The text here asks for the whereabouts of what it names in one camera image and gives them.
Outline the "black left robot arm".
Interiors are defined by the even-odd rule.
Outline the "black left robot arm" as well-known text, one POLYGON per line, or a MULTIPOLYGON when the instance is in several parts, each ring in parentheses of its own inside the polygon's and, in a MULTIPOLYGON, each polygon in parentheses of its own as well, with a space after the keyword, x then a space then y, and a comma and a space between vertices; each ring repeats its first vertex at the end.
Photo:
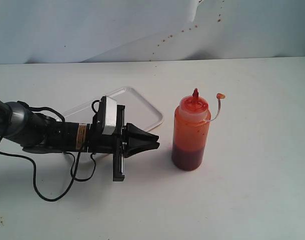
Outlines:
POLYGON ((113 181, 125 179, 124 159, 157 149, 159 136, 125 123, 125 106, 109 96, 91 104, 91 123, 69 122, 50 107, 0 101, 0 137, 32 154, 111 154, 113 181))

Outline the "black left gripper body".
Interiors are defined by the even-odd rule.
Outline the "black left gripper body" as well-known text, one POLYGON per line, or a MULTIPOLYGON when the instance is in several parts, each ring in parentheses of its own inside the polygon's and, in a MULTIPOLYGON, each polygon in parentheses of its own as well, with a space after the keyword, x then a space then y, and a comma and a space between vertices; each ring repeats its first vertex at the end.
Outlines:
POLYGON ((123 126, 124 105, 117 105, 116 127, 111 135, 104 134, 101 126, 102 111, 99 110, 92 118, 90 134, 88 138, 88 152, 93 154, 112 154, 113 156, 113 181, 122 182, 125 179, 124 155, 123 155, 123 126))

